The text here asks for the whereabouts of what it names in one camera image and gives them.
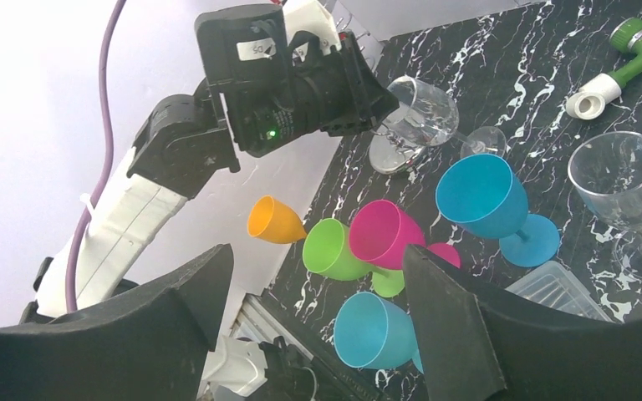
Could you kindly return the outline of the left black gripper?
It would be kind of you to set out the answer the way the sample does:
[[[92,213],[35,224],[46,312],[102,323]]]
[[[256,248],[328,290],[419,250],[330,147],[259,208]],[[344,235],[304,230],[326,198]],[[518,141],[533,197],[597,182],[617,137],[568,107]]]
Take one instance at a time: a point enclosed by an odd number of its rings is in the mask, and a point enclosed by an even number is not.
[[[399,100],[375,77],[349,30],[339,33],[340,49],[331,54],[328,122],[320,130],[331,137],[377,129],[399,108]]]

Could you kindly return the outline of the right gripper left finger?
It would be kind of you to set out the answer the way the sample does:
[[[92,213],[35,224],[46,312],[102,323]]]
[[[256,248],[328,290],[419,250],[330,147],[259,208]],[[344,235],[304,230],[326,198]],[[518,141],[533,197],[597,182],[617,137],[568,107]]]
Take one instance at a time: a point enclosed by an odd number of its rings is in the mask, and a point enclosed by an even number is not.
[[[46,324],[0,328],[0,400],[193,400],[232,279],[228,244]]]

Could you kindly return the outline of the magenta plastic wine glass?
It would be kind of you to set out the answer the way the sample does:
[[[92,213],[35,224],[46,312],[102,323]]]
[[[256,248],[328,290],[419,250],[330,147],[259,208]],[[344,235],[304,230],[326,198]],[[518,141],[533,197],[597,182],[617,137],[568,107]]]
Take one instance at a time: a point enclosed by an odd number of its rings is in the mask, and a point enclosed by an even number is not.
[[[423,246],[452,266],[461,266],[454,246],[442,242],[429,245],[417,222],[390,200],[371,201],[351,221],[349,247],[361,261],[399,271],[409,245]]]

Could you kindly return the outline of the green plastic wine glass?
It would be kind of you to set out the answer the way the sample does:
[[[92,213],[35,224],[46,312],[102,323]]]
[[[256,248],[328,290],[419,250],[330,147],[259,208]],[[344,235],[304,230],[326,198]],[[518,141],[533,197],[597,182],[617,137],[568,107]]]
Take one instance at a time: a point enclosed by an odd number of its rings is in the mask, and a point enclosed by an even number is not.
[[[373,291],[390,298],[405,289],[402,271],[389,270],[361,261],[349,246],[349,227],[334,218],[316,223],[303,244],[302,260],[309,272],[341,282],[371,275]]]

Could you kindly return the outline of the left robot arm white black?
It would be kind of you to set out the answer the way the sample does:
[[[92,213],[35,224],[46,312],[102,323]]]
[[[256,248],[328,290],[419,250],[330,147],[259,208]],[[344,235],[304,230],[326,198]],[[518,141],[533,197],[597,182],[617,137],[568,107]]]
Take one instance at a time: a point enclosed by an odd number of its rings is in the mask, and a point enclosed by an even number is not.
[[[85,203],[75,235],[44,259],[22,322],[45,324],[115,293],[163,225],[238,152],[263,157],[297,138],[376,129],[399,107],[353,32],[317,1],[253,3],[195,21],[205,78],[161,100],[123,160],[106,155],[106,183]]]

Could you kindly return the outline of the aluminium frame rail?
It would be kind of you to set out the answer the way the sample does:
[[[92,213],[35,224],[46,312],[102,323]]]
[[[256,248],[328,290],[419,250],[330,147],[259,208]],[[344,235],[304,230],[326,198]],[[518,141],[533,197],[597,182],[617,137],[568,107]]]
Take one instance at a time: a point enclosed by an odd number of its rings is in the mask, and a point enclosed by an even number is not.
[[[247,294],[242,301],[231,328],[233,338],[246,338],[256,343],[271,343],[276,337],[283,337],[287,345],[295,346],[304,357],[314,360],[314,355],[298,338],[282,324],[275,315],[261,303],[260,297]]]

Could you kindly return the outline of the teal plastic wine glass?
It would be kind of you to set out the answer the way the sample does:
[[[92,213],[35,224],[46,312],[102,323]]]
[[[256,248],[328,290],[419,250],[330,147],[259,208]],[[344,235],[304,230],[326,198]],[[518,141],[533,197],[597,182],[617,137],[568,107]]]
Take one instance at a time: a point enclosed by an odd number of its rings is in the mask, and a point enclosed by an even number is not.
[[[558,253],[558,228],[529,211],[521,181],[497,155],[457,161],[440,178],[435,199],[443,217],[474,236],[497,240],[504,259],[515,266],[541,266]]]

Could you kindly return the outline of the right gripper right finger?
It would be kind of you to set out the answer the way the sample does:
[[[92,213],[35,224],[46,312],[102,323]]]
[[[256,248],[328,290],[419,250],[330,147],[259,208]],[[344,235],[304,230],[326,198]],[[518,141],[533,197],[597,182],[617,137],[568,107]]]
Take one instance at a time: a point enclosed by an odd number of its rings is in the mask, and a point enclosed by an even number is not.
[[[642,319],[560,312],[423,246],[402,267],[430,399],[642,400]]]

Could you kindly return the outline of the clear glass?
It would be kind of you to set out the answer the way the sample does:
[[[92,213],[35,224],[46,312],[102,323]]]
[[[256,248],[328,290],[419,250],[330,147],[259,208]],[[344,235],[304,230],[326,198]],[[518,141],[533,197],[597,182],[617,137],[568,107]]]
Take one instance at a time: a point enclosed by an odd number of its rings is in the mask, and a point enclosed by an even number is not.
[[[570,156],[568,178],[594,216],[619,230],[613,264],[642,281],[642,134],[613,131],[586,140]]]
[[[507,153],[507,139],[495,126],[482,126],[468,135],[458,129],[459,109],[455,100],[442,89],[419,79],[402,76],[387,87],[399,102],[382,125],[398,139],[420,147],[435,147],[449,140],[462,142],[461,157]]]

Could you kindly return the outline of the clear glass back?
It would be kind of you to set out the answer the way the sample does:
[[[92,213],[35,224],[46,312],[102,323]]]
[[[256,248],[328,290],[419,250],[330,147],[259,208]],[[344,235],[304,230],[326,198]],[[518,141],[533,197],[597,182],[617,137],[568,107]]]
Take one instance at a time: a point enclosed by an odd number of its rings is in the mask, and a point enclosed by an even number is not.
[[[613,131],[586,140],[570,156],[568,178],[594,216],[619,230],[613,264],[642,281],[642,134]]]

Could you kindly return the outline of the orange plastic wine glass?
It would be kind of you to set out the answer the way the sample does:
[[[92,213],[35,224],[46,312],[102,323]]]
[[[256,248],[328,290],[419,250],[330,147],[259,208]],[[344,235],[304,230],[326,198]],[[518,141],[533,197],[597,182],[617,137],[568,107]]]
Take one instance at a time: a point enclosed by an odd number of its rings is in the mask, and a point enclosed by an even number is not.
[[[247,233],[253,238],[274,244],[291,244],[307,237],[298,214],[276,198],[260,198],[247,219]]]

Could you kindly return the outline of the blue plastic wine glass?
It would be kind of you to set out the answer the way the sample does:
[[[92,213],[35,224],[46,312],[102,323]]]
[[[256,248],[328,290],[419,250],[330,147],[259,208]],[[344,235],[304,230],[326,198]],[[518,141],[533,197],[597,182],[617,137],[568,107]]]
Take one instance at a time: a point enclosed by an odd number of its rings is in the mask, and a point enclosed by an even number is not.
[[[412,362],[424,371],[410,315],[373,292],[358,292],[339,309],[334,349],[351,368],[395,369]]]

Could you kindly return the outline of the clear plastic screw box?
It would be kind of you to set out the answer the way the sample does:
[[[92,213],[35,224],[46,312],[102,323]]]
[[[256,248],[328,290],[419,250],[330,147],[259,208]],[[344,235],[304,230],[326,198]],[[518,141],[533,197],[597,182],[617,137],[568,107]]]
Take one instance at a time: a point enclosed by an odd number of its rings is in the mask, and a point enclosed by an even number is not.
[[[593,320],[613,322],[589,290],[562,264],[548,261],[506,288],[545,307]]]

